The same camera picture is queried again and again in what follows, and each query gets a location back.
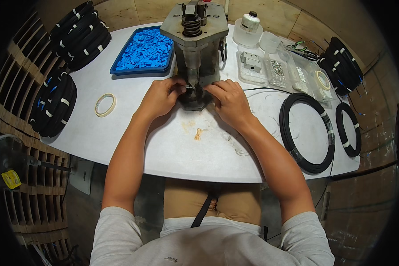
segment t-shirt sleeve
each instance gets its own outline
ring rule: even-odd
[[[90,265],[116,265],[125,261],[143,243],[133,214],[120,207],[106,207],[96,225]]]
[[[281,234],[281,248],[294,256],[300,265],[334,264],[334,255],[315,212],[303,212],[288,219],[282,225]]]

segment person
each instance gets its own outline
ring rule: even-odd
[[[279,199],[281,248],[259,237],[258,184],[222,184],[200,226],[191,228],[209,188],[205,182],[173,178],[166,179],[160,238],[143,245],[134,201],[148,129],[186,92],[186,82],[172,77],[152,83],[112,156],[90,265],[333,265],[334,256],[302,171],[251,113],[239,83],[221,80],[204,89],[213,95],[222,120],[251,146],[269,188]]]

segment yellow label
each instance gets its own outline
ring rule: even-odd
[[[21,180],[14,170],[2,173],[2,178],[5,181],[6,185],[9,187],[9,189],[14,189],[21,185]]]

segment plastic bottle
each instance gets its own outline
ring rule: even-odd
[[[257,17],[257,13],[250,11],[249,14],[244,14],[241,21],[241,29],[251,33],[255,33],[259,27],[260,19]]]

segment hand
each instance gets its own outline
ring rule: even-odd
[[[174,76],[165,80],[154,80],[143,97],[137,113],[146,115],[151,121],[167,114],[176,103],[177,97],[186,92],[186,82]]]
[[[254,118],[247,97],[238,82],[215,81],[205,86],[204,90],[213,95],[217,113],[235,130],[240,131]]]

